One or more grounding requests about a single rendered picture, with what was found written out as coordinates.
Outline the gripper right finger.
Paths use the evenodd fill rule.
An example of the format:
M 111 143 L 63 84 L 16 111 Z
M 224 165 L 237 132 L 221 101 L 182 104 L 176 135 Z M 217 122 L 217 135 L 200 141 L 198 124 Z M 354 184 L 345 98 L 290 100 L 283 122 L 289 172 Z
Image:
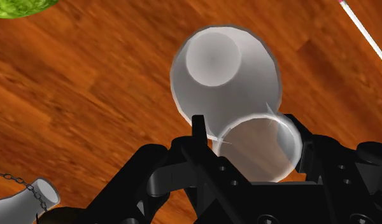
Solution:
M 329 224 L 382 224 L 382 143 L 347 148 L 332 137 L 313 134 L 294 115 L 286 117 L 303 142 L 296 170 L 322 185 Z

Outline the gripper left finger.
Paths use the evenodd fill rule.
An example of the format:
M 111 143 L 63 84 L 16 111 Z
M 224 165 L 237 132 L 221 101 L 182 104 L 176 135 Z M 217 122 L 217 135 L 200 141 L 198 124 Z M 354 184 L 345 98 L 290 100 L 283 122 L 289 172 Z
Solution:
M 195 224 L 251 224 L 251 184 L 207 145 L 204 117 L 170 148 L 146 144 L 103 188 L 75 224 L 150 224 L 170 193 L 184 190 Z

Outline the white mug with handle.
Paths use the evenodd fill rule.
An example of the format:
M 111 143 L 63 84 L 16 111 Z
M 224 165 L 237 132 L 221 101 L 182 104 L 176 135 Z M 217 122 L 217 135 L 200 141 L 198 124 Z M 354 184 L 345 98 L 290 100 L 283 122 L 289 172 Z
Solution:
M 187 121 L 202 115 L 213 152 L 251 182 L 285 179 L 302 155 L 301 134 L 279 112 L 282 82 L 267 45 L 233 25 L 189 37 L 170 70 L 171 92 Z

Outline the dark brown round object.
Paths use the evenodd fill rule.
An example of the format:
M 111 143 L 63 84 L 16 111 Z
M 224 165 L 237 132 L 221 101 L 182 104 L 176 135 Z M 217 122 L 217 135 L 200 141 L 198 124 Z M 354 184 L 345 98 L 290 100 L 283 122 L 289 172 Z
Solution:
M 36 224 L 72 224 L 84 209 L 77 207 L 56 207 L 43 213 Z

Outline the white pencil with pink tip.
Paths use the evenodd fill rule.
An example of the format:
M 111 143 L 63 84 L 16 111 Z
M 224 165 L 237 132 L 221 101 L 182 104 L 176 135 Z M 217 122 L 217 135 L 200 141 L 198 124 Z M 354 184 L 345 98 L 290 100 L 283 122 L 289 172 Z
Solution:
M 363 35 L 363 37 L 366 39 L 366 41 L 370 44 L 372 49 L 376 52 L 378 57 L 382 61 L 382 50 L 380 47 L 377 45 L 375 40 L 372 38 L 372 36 L 369 34 L 369 32 L 366 30 L 364 25 L 361 23 L 361 21 L 358 19 L 358 17 L 355 15 L 353 10 L 350 8 L 348 3 L 345 0 L 337 0 L 337 2 L 341 5 L 343 10 L 346 12 L 348 17 L 351 19 L 351 21 L 355 24 L 357 29 L 360 31 L 360 33 Z

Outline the green leafy lettuce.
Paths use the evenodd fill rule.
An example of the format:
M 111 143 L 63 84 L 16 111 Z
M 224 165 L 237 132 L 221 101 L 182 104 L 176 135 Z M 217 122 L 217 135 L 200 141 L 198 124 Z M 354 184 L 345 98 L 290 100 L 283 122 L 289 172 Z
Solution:
M 22 18 L 40 13 L 59 0 L 0 0 L 0 18 Z

